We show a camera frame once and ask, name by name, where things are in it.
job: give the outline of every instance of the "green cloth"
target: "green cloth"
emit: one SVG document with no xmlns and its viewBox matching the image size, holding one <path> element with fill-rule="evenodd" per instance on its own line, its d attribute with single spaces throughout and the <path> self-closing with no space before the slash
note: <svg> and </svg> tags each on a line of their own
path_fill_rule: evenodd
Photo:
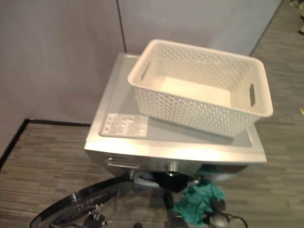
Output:
<svg viewBox="0 0 304 228">
<path fill-rule="evenodd" d="M 224 200 L 224 192 L 209 180 L 201 180 L 197 185 L 185 189 L 183 198 L 174 204 L 173 210 L 195 226 L 203 223 L 204 212 L 212 212 L 210 199 Z"/>
</svg>

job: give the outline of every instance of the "basket handle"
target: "basket handle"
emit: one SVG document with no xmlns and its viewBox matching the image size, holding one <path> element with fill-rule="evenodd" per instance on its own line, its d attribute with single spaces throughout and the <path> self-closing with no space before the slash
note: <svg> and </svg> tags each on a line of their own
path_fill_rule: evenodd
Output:
<svg viewBox="0 0 304 228">
<path fill-rule="evenodd" d="M 250 96 L 250 105 L 252 107 L 256 103 L 255 88 L 254 88 L 253 83 L 249 87 L 249 96 Z"/>
<path fill-rule="evenodd" d="M 146 76 L 147 74 L 147 71 L 148 69 L 150 68 L 150 64 L 151 62 L 148 63 L 148 65 L 146 66 L 146 68 L 144 69 L 143 73 L 142 73 L 142 76 L 141 76 L 141 81 L 144 79 L 144 77 Z"/>
</svg>

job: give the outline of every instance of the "gray laminate floor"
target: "gray laminate floor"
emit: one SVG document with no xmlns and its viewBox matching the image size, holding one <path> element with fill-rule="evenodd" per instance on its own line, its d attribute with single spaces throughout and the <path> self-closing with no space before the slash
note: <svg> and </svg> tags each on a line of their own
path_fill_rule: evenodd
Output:
<svg viewBox="0 0 304 228">
<path fill-rule="evenodd" d="M 297 10 L 283 4 L 253 53 L 265 64 L 273 99 L 273 117 L 256 124 L 268 164 L 220 183 L 229 212 L 245 217 L 251 228 L 304 226 L 304 116 L 299 110 L 304 106 L 304 36 L 297 33 L 300 24 Z M 84 153 L 87 131 L 87 127 L 27 126 L 1 170 L 1 228 L 27 227 L 62 197 L 111 177 Z M 144 218 L 145 227 L 162 227 L 164 210 L 148 209 L 144 195 L 132 196 L 125 198 L 123 217 L 111 227 L 130 227 L 137 218 Z"/>
</svg>

